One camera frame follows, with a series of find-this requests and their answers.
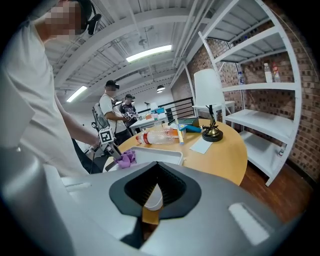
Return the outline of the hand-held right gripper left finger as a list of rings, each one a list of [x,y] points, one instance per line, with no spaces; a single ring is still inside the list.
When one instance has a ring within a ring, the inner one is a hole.
[[[45,187],[51,226],[45,231],[45,249],[53,256],[159,256],[156,244],[132,246],[139,235],[138,219],[117,209],[109,196],[120,172],[61,178],[45,165]]]

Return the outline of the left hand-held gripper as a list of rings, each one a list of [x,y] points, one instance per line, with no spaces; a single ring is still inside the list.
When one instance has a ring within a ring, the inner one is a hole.
[[[115,136],[112,128],[106,127],[102,128],[98,132],[99,144],[96,147],[91,147],[91,151],[98,156],[108,153],[115,160],[122,160],[122,153],[120,152],[118,146],[115,144]]]

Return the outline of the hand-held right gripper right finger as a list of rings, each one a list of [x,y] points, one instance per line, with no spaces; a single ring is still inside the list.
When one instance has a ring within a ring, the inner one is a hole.
[[[166,219],[143,244],[151,256],[274,256],[300,217],[282,222],[268,206],[233,182],[175,165],[201,188],[197,205]]]

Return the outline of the purple cloth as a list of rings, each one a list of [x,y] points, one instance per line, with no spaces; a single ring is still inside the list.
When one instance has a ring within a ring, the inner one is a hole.
[[[129,168],[131,165],[136,164],[136,151],[133,149],[126,150],[120,155],[121,159],[115,159],[114,162],[118,164],[121,169]]]

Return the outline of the grey tray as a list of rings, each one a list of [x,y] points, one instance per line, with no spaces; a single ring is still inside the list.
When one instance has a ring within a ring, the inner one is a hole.
[[[155,149],[133,146],[131,148],[135,152],[136,164],[144,164],[150,162],[166,162],[170,164],[182,165],[184,162],[183,154],[179,151]]]

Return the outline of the person's left forearm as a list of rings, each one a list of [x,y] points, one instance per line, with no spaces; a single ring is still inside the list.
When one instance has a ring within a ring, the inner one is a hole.
[[[56,94],[54,95],[54,99],[71,138],[91,145],[94,148],[97,147],[100,144],[98,135],[84,128],[68,112],[66,112]]]

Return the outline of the long white desk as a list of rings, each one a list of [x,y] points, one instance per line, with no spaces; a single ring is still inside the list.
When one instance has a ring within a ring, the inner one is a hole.
[[[165,113],[161,113],[158,114],[158,121],[159,122],[164,122],[167,123],[168,122],[168,118],[167,115]],[[155,125],[156,121],[155,119],[152,117],[150,119],[142,119],[142,120],[138,120],[137,122],[135,122],[134,124],[132,124],[129,129],[134,133],[137,134],[136,129],[140,129],[141,131],[143,131],[146,128],[150,128],[153,127]]]

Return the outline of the large clear bottle red label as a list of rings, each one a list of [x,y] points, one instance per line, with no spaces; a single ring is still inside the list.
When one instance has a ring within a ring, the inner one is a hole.
[[[173,144],[178,138],[176,129],[148,130],[138,134],[135,139],[139,144],[144,145],[166,145]]]

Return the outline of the blue and yellow stick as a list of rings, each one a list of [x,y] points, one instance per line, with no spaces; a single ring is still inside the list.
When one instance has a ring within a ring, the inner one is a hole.
[[[175,118],[175,124],[176,124],[179,143],[182,145],[182,144],[184,144],[184,137],[183,137],[182,131],[180,130],[179,121],[178,121],[177,117]]]

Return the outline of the white paper sheet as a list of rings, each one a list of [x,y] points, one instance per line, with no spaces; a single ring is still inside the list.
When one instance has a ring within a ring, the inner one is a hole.
[[[212,142],[204,140],[201,136],[189,149],[204,155],[211,145]]]

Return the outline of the ceiling tube light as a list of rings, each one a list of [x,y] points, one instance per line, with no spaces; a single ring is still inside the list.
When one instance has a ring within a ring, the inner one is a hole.
[[[78,90],[76,90],[66,101],[68,103],[72,102],[74,99],[76,99],[81,93],[87,90],[86,86],[81,86]]]
[[[142,51],[142,52],[139,52],[139,53],[136,53],[132,56],[129,56],[126,58],[126,61],[131,63],[131,62],[134,62],[136,60],[139,60],[139,59],[142,59],[142,58],[145,58],[145,57],[149,57],[149,56],[153,56],[153,55],[156,55],[156,54],[159,54],[159,53],[163,53],[163,52],[169,52],[171,51],[172,49],[172,45],[169,44],[169,45],[164,45],[164,46],[159,46],[159,47],[156,47],[156,48],[151,48],[151,49],[148,49],[148,50],[145,50],[145,51]]]

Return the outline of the black railing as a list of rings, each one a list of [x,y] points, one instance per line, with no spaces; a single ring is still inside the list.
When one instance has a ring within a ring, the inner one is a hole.
[[[187,118],[195,115],[193,109],[194,100],[192,97],[186,97],[183,99],[171,101],[162,105],[159,105],[158,108],[163,108],[164,113],[169,121],[173,120],[175,117]]]

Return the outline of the dark green box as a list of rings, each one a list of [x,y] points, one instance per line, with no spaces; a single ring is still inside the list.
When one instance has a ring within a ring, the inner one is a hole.
[[[194,127],[200,126],[198,117],[178,118],[177,121],[180,125],[189,125]]]

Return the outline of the blue tool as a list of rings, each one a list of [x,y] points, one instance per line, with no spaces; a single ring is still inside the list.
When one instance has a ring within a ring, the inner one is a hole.
[[[181,132],[186,132],[186,133],[201,133],[202,129],[200,127],[196,127],[193,125],[189,124],[178,124],[178,128]]]

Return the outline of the white metal shelf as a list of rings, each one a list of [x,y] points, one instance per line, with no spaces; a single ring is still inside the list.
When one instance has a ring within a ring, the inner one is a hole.
[[[270,185],[285,164],[294,145],[302,110],[302,88],[298,61],[283,26],[273,11],[262,0],[219,0],[210,23],[199,33],[208,53],[212,68],[220,80],[225,100],[227,92],[282,91],[294,93],[294,115],[267,113],[243,107],[222,120],[241,125],[241,138],[247,149],[247,158],[267,177]],[[255,82],[223,87],[217,64],[245,64],[279,53],[288,55],[292,69],[291,82]]]

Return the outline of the person's pale t-shirt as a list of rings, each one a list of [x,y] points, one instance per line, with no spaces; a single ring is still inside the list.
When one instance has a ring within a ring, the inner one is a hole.
[[[10,40],[0,76],[34,111],[21,144],[44,163],[56,167],[62,177],[87,175],[58,109],[52,66],[33,23],[23,24]]]

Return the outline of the small white desk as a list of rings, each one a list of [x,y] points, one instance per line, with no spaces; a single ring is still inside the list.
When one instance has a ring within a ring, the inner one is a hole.
[[[235,112],[235,103],[236,103],[235,101],[225,101],[225,103],[224,103],[225,114],[226,113],[233,114]],[[202,105],[202,106],[201,105],[193,105],[192,108],[194,110],[196,117],[200,117],[201,113],[207,113],[207,114],[210,113],[209,107],[206,105]],[[221,104],[214,104],[212,106],[212,111],[213,111],[213,116],[214,116],[215,121],[218,121],[218,112],[222,112],[222,109],[223,109],[223,107]]]

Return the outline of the black round object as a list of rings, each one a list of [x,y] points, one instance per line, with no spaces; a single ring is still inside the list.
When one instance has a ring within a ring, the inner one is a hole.
[[[219,142],[223,139],[223,132],[216,124],[217,111],[214,107],[222,107],[225,100],[218,74],[213,68],[202,69],[194,74],[194,85],[195,104],[206,107],[210,118],[210,124],[202,127],[202,138],[206,142]]]

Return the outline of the white bottle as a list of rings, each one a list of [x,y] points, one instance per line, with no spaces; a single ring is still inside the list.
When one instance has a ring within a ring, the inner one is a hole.
[[[273,82],[273,77],[272,77],[272,72],[269,67],[268,63],[264,63],[264,73],[265,73],[265,79],[267,83],[272,83]]]

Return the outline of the clear bottle red cap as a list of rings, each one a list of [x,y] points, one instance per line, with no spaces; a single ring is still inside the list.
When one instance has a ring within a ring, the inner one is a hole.
[[[273,71],[273,76],[274,76],[274,82],[275,83],[280,83],[281,82],[281,78],[280,78],[278,66],[276,65],[275,62],[272,64],[272,71]]]

